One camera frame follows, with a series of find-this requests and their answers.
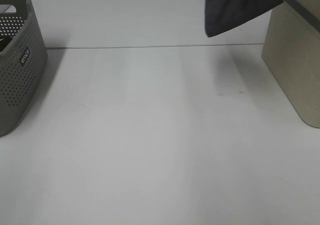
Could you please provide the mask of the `grey perforated plastic basket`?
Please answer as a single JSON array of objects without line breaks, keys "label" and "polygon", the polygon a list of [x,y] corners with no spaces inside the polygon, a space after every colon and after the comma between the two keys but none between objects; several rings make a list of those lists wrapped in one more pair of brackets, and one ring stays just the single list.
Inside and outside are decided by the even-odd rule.
[{"label": "grey perforated plastic basket", "polygon": [[12,131],[43,76],[48,53],[32,0],[0,0],[0,134]]}]

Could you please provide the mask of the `beige plastic bin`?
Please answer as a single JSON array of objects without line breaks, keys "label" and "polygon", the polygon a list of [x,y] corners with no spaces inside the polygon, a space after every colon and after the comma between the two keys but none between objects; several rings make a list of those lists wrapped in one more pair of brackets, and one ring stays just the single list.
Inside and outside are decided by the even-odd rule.
[{"label": "beige plastic bin", "polygon": [[283,0],[270,16],[262,58],[300,119],[320,126],[320,0]]}]

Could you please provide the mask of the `dark grey towel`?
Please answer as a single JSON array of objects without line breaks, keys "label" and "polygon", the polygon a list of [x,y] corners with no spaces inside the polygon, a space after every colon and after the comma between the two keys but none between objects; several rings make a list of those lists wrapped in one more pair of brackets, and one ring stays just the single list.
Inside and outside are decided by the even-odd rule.
[{"label": "dark grey towel", "polygon": [[205,0],[204,29],[211,38],[280,5],[283,0]]}]

